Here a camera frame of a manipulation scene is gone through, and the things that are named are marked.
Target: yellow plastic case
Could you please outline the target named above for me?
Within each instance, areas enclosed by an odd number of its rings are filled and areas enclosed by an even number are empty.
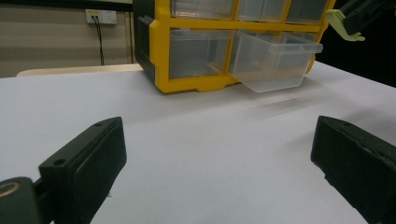
[[[221,21],[172,17],[172,0],[134,0],[136,59],[143,66],[146,73],[152,73],[151,79],[159,90],[162,92],[214,91],[238,82],[229,74],[228,70],[232,55],[233,35],[228,42],[224,72],[222,74],[170,78],[170,34],[173,29],[308,33],[315,35],[316,39],[314,41],[319,42],[328,27],[328,23],[324,20],[324,11],[332,9],[335,4],[335,0],[324,0],[326,1],[325,7],[321,12],[321,16],[319,15],[320,20],[317,23],[294,20],[295,18],[293,17],[295,15],[290,13],[292,8],[295,11],[295,8],[304,6],[304,4],[315,4],[317,0],[285,0],[284,11],[281,13],[279,21],[239,21],[238,11],[241,1],[246,0],[227,1],[229,3],[233,2],[232,18],[228,21]],[[147,25],[146,28],[142,25],[144,21]],[[310,61],[307,72],[311,69],[314,60],[315,55]]]

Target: gray wall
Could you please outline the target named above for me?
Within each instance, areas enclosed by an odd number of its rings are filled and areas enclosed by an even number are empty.
[[[102,25],[105,64],[132,62],[129,14]],[[0,77],[37,68],[100,65],[99,39],[85,10],[0,4]]]

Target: white table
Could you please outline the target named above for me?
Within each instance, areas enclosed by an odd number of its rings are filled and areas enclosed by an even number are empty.
[[[164,95],[143,72],[0,79],[0,179],[123,118],[128,162],[92,223],[361,224],[309,159],[319,115],[396,145],[396,90],[315,63],[301,87]]]

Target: electrical outlet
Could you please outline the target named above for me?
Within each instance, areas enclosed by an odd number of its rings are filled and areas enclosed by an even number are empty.
[[[103,10],[101,14],[103,24],[117,24],[116,11]]]
[[[95,23],[96,17],[101,24],[117,24],[117,12],[109,10],[85,9],[87,23]]]
[[[95,20],[93,19],[93,17],[96,17],[99,20],[99,23],[102,23],[101,10],[85,9],[85,14],[87,16],[87,23],[95,23]]]

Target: transparent drawer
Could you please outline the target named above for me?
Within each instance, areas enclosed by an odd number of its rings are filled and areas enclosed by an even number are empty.
[[[169,78],[224,73],[231,31],[172,30]]]
[[[229,21],[234,0],[171,0],[172,17]]]
[[[287,23],[318,24],[328,0],[292,0]]]
[[[239,31],[235,36],[230,74],[256,92],[300,86],[321,44],[296,35]]]
[[[286,0],[240,0],[238,20],[281,21]]]

